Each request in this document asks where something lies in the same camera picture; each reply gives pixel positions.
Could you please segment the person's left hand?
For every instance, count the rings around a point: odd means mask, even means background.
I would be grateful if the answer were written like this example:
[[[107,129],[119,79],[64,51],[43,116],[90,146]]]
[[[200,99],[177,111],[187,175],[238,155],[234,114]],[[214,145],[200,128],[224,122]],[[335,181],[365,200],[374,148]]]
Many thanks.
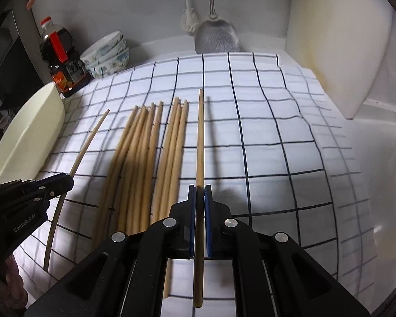
[[[13,254],[6,259],[6,266],[6,283],[12,297],[10,306],[15,310],[25,308],[28,303],[28,293],[24,288],[23,279],[19,274],[19,267]]]

